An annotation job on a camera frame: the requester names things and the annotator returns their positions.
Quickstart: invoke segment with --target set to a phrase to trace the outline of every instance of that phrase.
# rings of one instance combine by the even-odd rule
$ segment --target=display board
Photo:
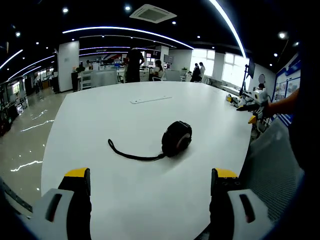
[[[301,58],[297,55],[290,64],[277,73],[272,95],[273,103],[289,97],[300,87],[300,69]],[[279,114],[278,117],[286,126],[289,126],[293,119],[293,116],[289,114]]]

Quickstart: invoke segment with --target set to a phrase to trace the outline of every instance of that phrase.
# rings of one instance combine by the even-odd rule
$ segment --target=window
[[[249,58],[226,53],[224,56],[222,80],[241,87],[245,76],[246,64],[249,65]],[[250,76],[245,80],[246,89],[249,88],[250,80]]]
[[[194,49],[192,51],[190,71],[192,72],[195,69],[195,64],[202,62],[205,67],[204,74],[212,77],[214,72],[215,54],[216,52],[214,50]]]
[[[12,91],[13,91],[13,94],[20,92],[19,82],[12,85]]]

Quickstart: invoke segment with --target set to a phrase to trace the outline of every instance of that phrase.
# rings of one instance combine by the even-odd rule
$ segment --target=monitor
[[[255,68],[256,68],[256,64],[254,63],[254,60],[252,59],[252,57],[250,57],[249,67],[248,67],[248,76],[250,76],[252,79],[254,79]]]
[[[174,61],[174,57],[165,54],[163,61],[164,61],[165,63],[172,64],[173,61]]]

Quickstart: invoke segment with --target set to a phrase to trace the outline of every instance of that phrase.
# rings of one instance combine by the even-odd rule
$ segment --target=white pillar
[[[156,46],[155,50],[159,50],[161,51],[161,55],[160,55],[160,61],[162,62],[162,64],[164,64],[164,56],[165,55],[169,55],[169,47],[167,46]]]
[[[71,73],[73,68],[79,67],[79,41],[60,44],[57,56],[60,92],[71,90]]]

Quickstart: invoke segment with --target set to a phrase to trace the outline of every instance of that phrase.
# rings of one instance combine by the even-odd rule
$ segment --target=man in black shirt
[[[126,55],[128,59],[128,69],[126,71],[125,81],[128,83],[140,82],[140,65],[145,62],[142,53],[136,48],[132,48]]]

